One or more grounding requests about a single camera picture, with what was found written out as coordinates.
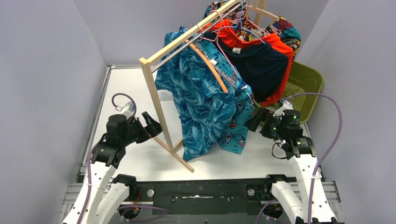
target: wall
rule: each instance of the wall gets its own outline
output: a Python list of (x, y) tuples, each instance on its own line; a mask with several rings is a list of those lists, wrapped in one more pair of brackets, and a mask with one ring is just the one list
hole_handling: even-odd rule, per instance
[(54, 224), (106, 64), (71, 0), (0, 2), (0, 223)]
[[(74, 0), (107, 64), (139, 64), (163, 47), (163, 37), (202, 20), (214, 0)], [(328, 0), (268, 0), (300, 32), (303, 43)], [(263, 19), (262, 26), (271, 21)]]
[[(324, 161), (337, 182), (346, 223), (396, 223), (396, 2), (329, 1), (297, 61), (318, 69), (323, 93), (339, 102), (341, 137)], [(319, 154), (337, 131), (338, 115), (320, 99), (309, 121)]]

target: clothes rack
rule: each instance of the clothes rack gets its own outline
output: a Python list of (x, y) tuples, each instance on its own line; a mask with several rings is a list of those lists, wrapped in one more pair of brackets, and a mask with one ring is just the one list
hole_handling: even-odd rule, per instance
[[(271, 19), (277, 20), (278, 16), (267, 12), (264, 10), (265, 4), (267, 0), (254, 0), (253, 5), (248, 5), (246, 6), (246, 10), (251, 10), (256, 12), (256, 19), (255, 22), (257, 25), (260, 25), (260, 20), (262, 15), (267, 16)], [(229, 14), (237, 10), (238, 8), (241, 7), (241, 1), (240, 0), (229, 0), (227, 3), (225, 3), (222, 7), (220, 7), (217, 11), (219, 11), (221, 14), (223, 14), (223, 18), (227, 17)], [(190, 166), (186, 161), (184, 161), (178, 154), (176, 154), (176, 150), (181, 147), (182, 145), (182, 139), (180, 139), (177, 144), (173, 145), (168, 126), (165, 121), (165, 116), (163, 113), (163, 109), (161, 106), (161, 102), (158, 96), (158, 92), (156, 89), (156, 84), (154, 81), (153, 77), (153, 72), (157, 71), (161, 66), (163, 66), (165, 63), (167, 63), (172, 57), (177, 55), (179, 52), (181, 52), (183, 49), (187, 48), (190, 44), (192, 44), (194, 41), (199, 39), (204, 33), (208, 32), (212, 27), (214, 27), (218, 22), (220, 22), (222, 18), (219, 18), (219, 15), (216, 13), (212, 13), (208, 15), (206, 18), (204, 18), (201, 22), (199, 22), (197, 25), (191, 27), (187, 32), (185, 32), (183, 35), (175, 39), (173, 42), (168, 44), (167, 46), (163, 47), (161, 50), (159, 50), (157, 53), (155, 53), (153, 56), (149, 57), (148, 59), (146, 58), (140, 58), (140, 64), (141, 64), (141, 69), (143, 71), (144, 78), (146, 80), (146, 84), (148, 87), (148, 91), (150, 93), (151, 99), (153, 100), (154, 108), (156, 110), (158, 120), (161, 124), (161, 128), (163, 130), (163, 134), (165, 137), (166, 144), (162, 142), (159, 138), (154, 138), (161, 146), (163, 146), (171, 155), (173, 155), (177, 160), (179, 160), (186, 168), (188, 168), (191, 172), (194, 172), (194, 168)], [(205, 27), (211, 23), (210, 26), (208, 26), (206, 29), (202, 30), (202, 27)], [(191, 40), (188, 41), (190, 37), (198, 33), (195, 37), (193, 37)], [(154, 66), (151, 68), (151, 65), (158, 62), (161, 58), (163, 58), (165, 55), (170, 53), (172, 50), (174, 50), (176, 47), (179, 45), (184, 44), (180, 48), (178, 48), (175, 52), (173, 52), (169, 57), (165, 58), (162, 60), (158, 65)]]

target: red-orange garment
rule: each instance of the red-orange garment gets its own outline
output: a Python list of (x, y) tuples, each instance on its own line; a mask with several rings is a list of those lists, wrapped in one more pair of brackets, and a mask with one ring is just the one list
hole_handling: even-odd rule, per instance
[[(223, 20), (223, 25), (221, 25), (221, 22), (219, 22), (211, 30), (217, 30), (220, 27), (232, 26), (232, 25), (233, 24), (230, 23), (229, 19), (225, 19), (225, 20)], [(237, 37), (237, 35), (235, 35), (234, 30), (231, 27), (226, 27), (226, 28), (221, 29), (220, 33), (219, 33), (219, 38), (227, 47), (229, 47), (231, 49), (232, 48), (243, 49), (243, 48), (252, 47), (254, 45), (262, 43), (262, 41), (259, 39), (249, 41), (249, 42), (241, 40), (239, 37)], [(269, 106), (269, 105), (276, 103), (283, 95), (284, 89), (287, 84), (287, 80), (289, 78), (289, 73), (290, 73), (291, 63), (293, 62), (294, 53), (293, 53), (293, 50), (289, 46), (284, 44), (281, 41), (281, 38), (276, 34), (270, 34), (268, 36), (263, 36), (261, 39), (263, 41), (267, 42), (269, 45), (271, 45), (271, 47), (273, 49), (286, 55), (287, 58), (289, 59), (285, 74), (282, 78), (282, 81), (281, 81), (279, 87), (274, 92), (274, 94), (272, 94), (269, 98), (267, 98), (266, 101), (260, 103), (261, 106)]]

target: green plastic bin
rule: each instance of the green plastic bin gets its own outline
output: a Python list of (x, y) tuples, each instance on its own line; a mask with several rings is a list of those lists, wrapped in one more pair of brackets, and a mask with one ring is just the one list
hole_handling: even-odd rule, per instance
[[(283, 97), (288, 97), (302, 92), (317, 92), (322, 90), (323, 77), (313, 68), (305, 66), (298, 62), (293, 62), (290, 69), (289, 79), (283, 93)], [(310, 118), (313, 108), (316, 104), (318, 96), (299, 96), (290, 99), (293, 109), (301, 112), (300, 123), (303, 124)], [(256, 111), (261, 107), (255, 102)], [(278, 109), (278, 105), (274, 104), (267, 107), (270, 110)]]

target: purple cable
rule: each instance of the purple cable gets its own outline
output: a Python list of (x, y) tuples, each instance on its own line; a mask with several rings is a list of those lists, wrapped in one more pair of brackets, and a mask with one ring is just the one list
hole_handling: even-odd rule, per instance
[(77, 224), (81, 224), (81, 221), (83, 220), (84, 214), (85, 214), (85, 210), (86, 207), (88, 206), (88, 202), (89, 202), (89, 198), (91, 196), (91, 188), (92, 188), (92, 177), (91, 177), (91, 157), (92, 157), (92, 152), (93, 149), (98, 145), (98, 143), (96, 143), (88, 152), (88, 156), (87, 156), (87, 178), (88, 178), (88, 191), (87, 191), (87, 196), (85, 198), (85, 202), (83, 205), (83, 208), (80, 212), (80, 216), (78, 217), (78, 221)]
[[(315, 93), (315, 92), (305, 92), (305, 93), (299, 93), (296, 95), (292, 95), (289, 97), (284, 98), (283, 100), (289, 100), (291, 98), (294, 97), (298, 97), (298, 96), (302, 96), (302, 95), (317, 95), (317, 96), (321, 96), (321, 97), (325, 97), (329, 100), (331, 100), (335, 107), (337, 108), (338, 111), (338, 117), (339, 117), (339, 124), (338, 124), (338, 131), (337, 134), (335, 135), (335, 138), (332, 142), (332, 144), (330, 145), (330, 147), (325, 151), (325, 153), (323, 154), (323, 156), (319, 159), (319, 161), (316, 163), (315, 168), (313, 169), (313, 173), (312, 175), (315, 175), (316, 172), (318, 171), (318, 168), (320, 166), (320, 164), (323, 162), (323, 160), (326, 158), (326, 156), (329, 154), (329, 152), (331, 151), (331, 149), (334, 147), (335, 143), (337, 142), (339, 135), (341, 134), (341, 128), (342, 128), (342, 113), (341, 113), (341, 108), (339, 107), (339, 104), (335, 101), (335, 99), (333, 99), (332, 97), (329, 97), (327, 95), (321, 94), (321, 93)], [(314, 182), (315, 179), (311, 179), (311, 187), (310, 187), (310, 194), (309, 194), (309, 199), (308, 199), (308, 223), (307, 224), (311, 224), (312, 222), (312, 197), (313, 197), (313, 186), (314, 186)]]
[[(144, 205), (126, 205), (126, 206), (119, 207), (118, 210), (120, 210), (120, 209), (133, 209), (133, 208), (144, 208), (144, 209), (162, 210), (162, 211), (165, 211), (165, 213), (163, 213), (163, 214), (161, 214), (161, 215), (159, 215), (159, 216), (153, 217), (153, 218), (148, 218), (148, 219), (142, 219), (142, 220), (133, 220), (133, 219), (130, 219), (129, 222), (132, 222), (132, 223), (141, 223), (141, 222), (151, 221), (151, 220), (154, 220), (154, 219), (161, 218), (161, 217), (163, 217), (163, 216), (165, 216), (165, 215), (168, 215), (168, 214), (170, 213), (170, 211), (169, 211), (168, 209), (158, 208), (158, 207), (151, 207), (151, 206), (144, 206)], [(124, 217), (125, 213), (127, 213), (127, 212), (129, 212), (129, 211), (130, 211), (130, 210), (127, 210), (127, 211), (123, 212), (123, 213), (121, 214), (121, 216)]]
[(132, 99), (132, 97), (130, 97), (128, 94), (125, 94), (125, 93), (122, 93), (122, 92), (118, 92), (118, 93), (114, 94), (113, 97), (112, 97), (112, 104), (113, 104), (114, 107), (117, 107), (117, 105), (114, 102), (114, 98), (116, 96), (125, 96), (134, 104), (134, 114), (132, 116), (135, 116), (135, 114), (136, 114), (136, 103), (135, 103), (134, 99)]
[[(269, 201), (268, 203), (266, 203), (266, 204), (264, 205), (264, 207), (260, 210), (259, 214), (258, 214), (257, 217), (256, 217), (256, 224), (259, 223), (261, 214), (264, 215), (264, 213), (263, 213), (264, 209), (267, 208), (271, 203), (277, 202), (277, 201), (278, 201), (277, 199), (273, 199), (273, 200)], [(271, 218), (271, 219), (274, 219), (274, 220), (277, 221), (277, 222), (279, 222), (279, 221), (278, 221), (277, 219), (275, 219), (274, 217), (271, 217), (271, 216), (268, 216), (268, 217)]]

